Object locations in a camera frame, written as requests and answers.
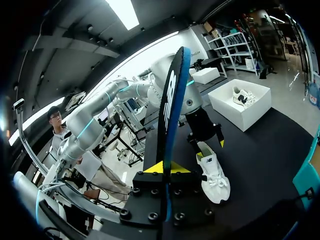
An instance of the eyeglasses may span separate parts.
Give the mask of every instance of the eyeglasses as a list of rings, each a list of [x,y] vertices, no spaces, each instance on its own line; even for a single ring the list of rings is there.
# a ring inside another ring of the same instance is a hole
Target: eyeglasses
[[[61,118],[60,112],[58,112],[58,113],[56,113],[56,114],[52,114],[52,117],[50,117],[50,120],[51,120],[51,119],[56,119],[57,117],[60,117],[60,118]]]

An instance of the white shelving unit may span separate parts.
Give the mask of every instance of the white shelving unit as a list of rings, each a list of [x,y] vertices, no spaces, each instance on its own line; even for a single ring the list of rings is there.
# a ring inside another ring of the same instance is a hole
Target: white shelving unit
[[[257,73],[257,70],[256,70],[256,62],[254,60],[254,57],[253,57],[253,53],[252,53],[252,50],[250,49],[250,46],[247,42],[247,39],[245,38],[245,35],[242,33],[242,32],[236,32],[236,33],[233,33],[233,34],[230,34],[228,36],[224,36],[222,37],[220,35],[220,33],[218,32],[218,35],[219,37],[217,38],[214,38],[213,40],[210,40],[210,41],[206,41],[209,45],[209,47],[212,49],[212,50],[215,50],[218,52],[218,55],[220,57],[222,57],[223,59],[230,59],[231,61],[231,64],[227,64],[226,61],[224,61],[225,63],[225,68],[226,69],[234,69],[234,72],[235,74],[238,74],[237,73],[237,70],[244,70],[244,71],[249,71],[249,72],[253,72],[255,73],[255,75],[258,76],[258,73]],[[226,42],[226,39],[229,38],[229,37],[232,37],[232,36],[235,36],[235,35],[240,35],[240,37],[242,38],[242,40],[244,42],[241,42],[241,43],[236,43],[236,44],[231,44],[231,45],[228,45],[227,42]],[[220,40],[223,44],[223,46],[219,46],[217,44],[216,41]],[[238,46],[246,46],[247,48],[247,51],[238,51],[237,47]],[[222,49],[225,49],[227,54],[222,54],[221,50]],[[251,60],[253,62],[253,65],[254,65],[254,68],[253,69],[247,69],[247,67],[245,65],[236,65],[236,62],[239,62],[239,63],[242,63],[242,60],[241,60],[241,56],[249,56],[251,57]]]

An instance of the white sneaker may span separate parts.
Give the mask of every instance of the white sneaker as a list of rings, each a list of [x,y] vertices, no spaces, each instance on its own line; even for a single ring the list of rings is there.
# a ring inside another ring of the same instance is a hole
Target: white sneaker
[[[238,87],[233,87],[233,102],[242,105],[244,109],[247,109],[252,104],[256,102],[256,97],[251,91],[246,91],[244,89],[239,89]]]
[[[219,204],[221,200],[228,200],[230,182],[218,162],[217,155],[205,142],[199,141],[197,145],[203,157],[197,154],[196,160],[207,179],[207,181],[203,180],[201,183],[203,192],[215,204]]]

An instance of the black platform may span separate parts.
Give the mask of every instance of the black platform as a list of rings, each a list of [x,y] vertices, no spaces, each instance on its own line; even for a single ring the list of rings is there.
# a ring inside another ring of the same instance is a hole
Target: black platform
[[[246,132],[213,110],[204,108],[212,122],[221,123],[224,148],[217,136],[206,143],[216,152],[223,172],[229,178],[231,193],[227,202],[215,205],[217,224],[233,230],[255,220],[282,199],[298,196],[292,180],[306,158],[313,137],[296,122],[271,108]],[[178,128],[172,160],[192,171],[201,171],[187,142],[188,125]],[[143,170],[156,163],[157,130],[148,133]]]

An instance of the ceiling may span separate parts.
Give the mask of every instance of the ceiling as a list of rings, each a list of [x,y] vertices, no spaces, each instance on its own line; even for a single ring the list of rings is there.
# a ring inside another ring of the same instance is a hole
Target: ceiling
[[[38,17],[30,28],[9,79],[6,105],[11,135],[17,126],[16,116],[9,109],[17,99],[25,100],[25,121],[39,109],[75,90],[89,92],[128,56],[165,35],[188,28],[193,21],[199,22],[224,1],[131,2],[139,25],[130,30],[105,0],[56,0],[43,10],[44,17]],[[45,118],[39,121],[37,126],[25,131],[27,137],[39,134],[38,128],[49,129]]]

